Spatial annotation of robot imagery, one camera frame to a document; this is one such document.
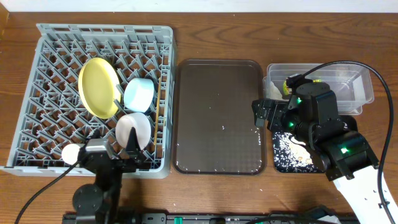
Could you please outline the yellow round plate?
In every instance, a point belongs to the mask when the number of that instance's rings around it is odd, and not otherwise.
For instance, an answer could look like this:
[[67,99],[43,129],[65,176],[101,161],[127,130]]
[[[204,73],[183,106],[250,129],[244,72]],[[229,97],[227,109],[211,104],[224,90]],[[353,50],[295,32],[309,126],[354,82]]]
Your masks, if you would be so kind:
[[118,111],[115,100],[121,100],[119,78],[113,66],[103,58],[92,58],[81,68],[78,91],[83,106],[101,119],[111,118]]

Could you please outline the light blue bowl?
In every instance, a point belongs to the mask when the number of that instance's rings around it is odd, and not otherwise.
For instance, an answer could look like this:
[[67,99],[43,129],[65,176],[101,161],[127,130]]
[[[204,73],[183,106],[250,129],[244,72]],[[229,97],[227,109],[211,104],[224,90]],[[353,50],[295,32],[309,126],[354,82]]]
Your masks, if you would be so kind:
[[127,109],[144,113],[148,110],[154,97],[153,81],[146,78],[133,78],[124,92],[123,102]]

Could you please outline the green orange snack wrapper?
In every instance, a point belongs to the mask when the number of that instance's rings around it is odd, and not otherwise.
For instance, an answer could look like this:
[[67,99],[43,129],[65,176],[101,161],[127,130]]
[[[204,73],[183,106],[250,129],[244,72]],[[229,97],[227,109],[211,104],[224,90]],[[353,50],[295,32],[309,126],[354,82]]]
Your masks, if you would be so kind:
[[[316,82],[321,82],[321,81],[322,81],[321,79],[313,80],[314,83],[316,83]],[[283,90],[283,94],[284,94],[285,96],[291,94],[291,92],[292,92],[292,89],[289,88],[289,87],[287,86],[287,82],[286,82],[286,81],[285,81],[285,82],[283,83],[283,85],[282,85],[282,90]]]

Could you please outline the white tissue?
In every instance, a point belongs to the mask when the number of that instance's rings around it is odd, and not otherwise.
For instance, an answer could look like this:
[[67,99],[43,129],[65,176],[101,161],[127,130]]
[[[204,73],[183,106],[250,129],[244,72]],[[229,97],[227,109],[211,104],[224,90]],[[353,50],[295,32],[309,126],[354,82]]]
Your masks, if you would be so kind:
[[267,97],[273,100],[283,100],[282,93],[279,89],[274,85],[273,82],[270,82]]

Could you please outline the white cup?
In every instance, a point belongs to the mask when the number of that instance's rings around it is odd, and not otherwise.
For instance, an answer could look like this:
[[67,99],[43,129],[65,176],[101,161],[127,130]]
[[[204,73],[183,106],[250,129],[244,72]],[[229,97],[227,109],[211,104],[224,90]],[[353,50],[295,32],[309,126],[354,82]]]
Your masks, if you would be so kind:
[[68,144],[62,149],[62,160],[73,165],[78,160],[78,154],[83,144]]

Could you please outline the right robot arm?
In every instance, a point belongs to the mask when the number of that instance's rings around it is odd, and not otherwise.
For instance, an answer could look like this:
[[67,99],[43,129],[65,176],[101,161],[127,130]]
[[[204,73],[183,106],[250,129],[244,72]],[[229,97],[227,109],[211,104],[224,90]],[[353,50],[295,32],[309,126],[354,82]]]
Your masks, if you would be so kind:
[[304,142],[313,164],[344,196],[360,223],[396,223],[397,205],[377,159],[355,120],[338,113],[327,83],[296,86],[289,101],[252,102],[254,123],[271,132],[287,132]]

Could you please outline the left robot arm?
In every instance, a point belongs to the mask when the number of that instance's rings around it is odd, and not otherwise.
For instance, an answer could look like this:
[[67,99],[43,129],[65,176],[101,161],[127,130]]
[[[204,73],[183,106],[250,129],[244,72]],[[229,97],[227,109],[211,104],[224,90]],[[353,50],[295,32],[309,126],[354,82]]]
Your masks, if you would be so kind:
[[79,149],[77,163],[94,173],[95,181],[82,185],[73,195],[77,223],[141,222],[133,209],[119,207],[123,174],[134,173],[142,166],[140,150],[135,128],[129,131],[125,156],[115,153],[98,131]]

